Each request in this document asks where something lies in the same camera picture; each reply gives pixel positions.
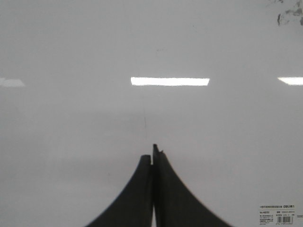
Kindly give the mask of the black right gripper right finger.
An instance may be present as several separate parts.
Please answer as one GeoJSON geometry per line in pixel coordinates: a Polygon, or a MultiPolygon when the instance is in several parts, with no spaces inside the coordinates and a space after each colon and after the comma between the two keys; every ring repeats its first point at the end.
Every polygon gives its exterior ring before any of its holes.
{"type": "Polygon", "coordinates": [[[153,144],[153,203],[158,227],[230,227],[201,203],[172,168],[164,151],[153,144]]]}

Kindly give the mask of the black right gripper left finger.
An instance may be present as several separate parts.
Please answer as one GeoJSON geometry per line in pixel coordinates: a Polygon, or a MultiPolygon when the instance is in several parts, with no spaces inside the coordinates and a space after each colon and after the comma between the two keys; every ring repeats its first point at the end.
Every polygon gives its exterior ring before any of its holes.
{"type": "Polygon", "coordinates": [[[150,227],[153,214],[153,165],[142,155],[132,177],[115,200],[88,227],[150,227]]]}

